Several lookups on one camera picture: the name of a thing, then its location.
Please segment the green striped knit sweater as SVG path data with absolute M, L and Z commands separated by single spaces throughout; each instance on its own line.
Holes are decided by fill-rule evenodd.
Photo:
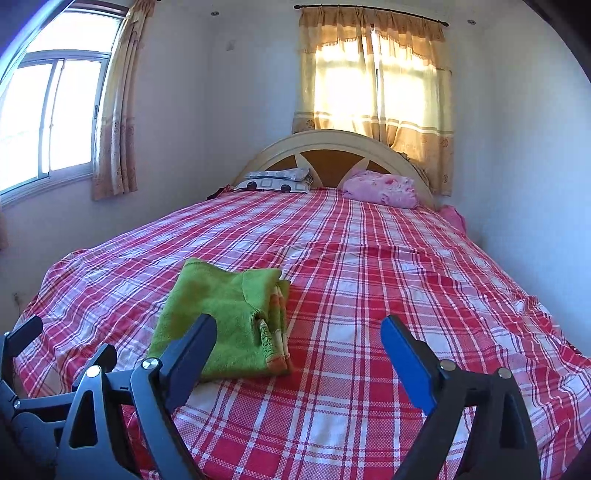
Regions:
M 208 314 L 217 338 L 202 379 L 286 375 L 293 367 L 287 346 L 289 293 L 290 282 L 276 268 L 230 272 L 190 258 L 164 304 L 147 355 L 161 356 Z

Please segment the red white plaid bedspread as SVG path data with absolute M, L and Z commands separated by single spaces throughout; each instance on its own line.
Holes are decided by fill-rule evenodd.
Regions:
M 16 360 L 27 394 L 67 391 L 104 343 L 132 367 L 190 258 L 290 281 L 294 372 L 199 385 L 174 416 L 208 477 L 391 478 L 424 421 L 380 339 L 392 314 L 442 359 L 514 373 L 543 478 L 561 477 L 589 437 L 590 361 L 536 298 L 433 211 L 335 190 L 231 192 L 67 255 L 25 310 L 44 323 Z

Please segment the beige side window curtain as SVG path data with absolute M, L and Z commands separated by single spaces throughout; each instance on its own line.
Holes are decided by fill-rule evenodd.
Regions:
M 92 199 L 137 190 L 132 94 L 138 52 L 154 1 L 135 1 L 125 15 L 111 52 L 101 95 L 92 161 Z

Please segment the pink cloth beside bed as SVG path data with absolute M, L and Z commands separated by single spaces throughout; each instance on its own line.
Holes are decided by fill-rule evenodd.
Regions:
M 464 216 L 452 205 L 443 205 L 438 214 L 450 225 L 467 235 L 467 224 Z

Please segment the white car print pillow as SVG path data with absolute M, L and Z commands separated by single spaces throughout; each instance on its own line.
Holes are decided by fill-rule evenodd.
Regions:
M 253 171 L 235 185 L 235 190 L 308 193 L 313 183 L 314 177 L 308 168 Z

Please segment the white framed side window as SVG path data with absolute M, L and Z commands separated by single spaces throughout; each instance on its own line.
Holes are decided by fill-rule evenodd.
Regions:
M 1 201 L 92 173 L 98 114 L 128 9 L 75 1 L 33 37 L 1 90 Z

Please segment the pink floral pillow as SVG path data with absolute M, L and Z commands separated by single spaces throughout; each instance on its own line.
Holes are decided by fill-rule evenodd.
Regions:
M 413 179 L 374 171 L 356 173 L 342 184 L 342 195 L 356 201 L 415 209 L 419 198 Z

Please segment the cream arched wooden headboard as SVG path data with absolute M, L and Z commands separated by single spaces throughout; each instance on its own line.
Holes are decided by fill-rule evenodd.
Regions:
M 438 203 L 419 170 L 403 155 L 369 137 L 342 130 L 314 130 L 290 135 L 256 154 L 235 178 L 252 171 L 308 168 L 315 188 L 342 186 L 362 170 L 401 175 L 414 180 L 420 203 L 437 210 Z

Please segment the yellow orange back curtain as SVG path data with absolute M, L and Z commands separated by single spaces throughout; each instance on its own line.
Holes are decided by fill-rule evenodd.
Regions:
M 294 132 L 342 130 L 404 154 L 453 191 L 452 67 L 441 23 L 358 6 L 301 8 Z

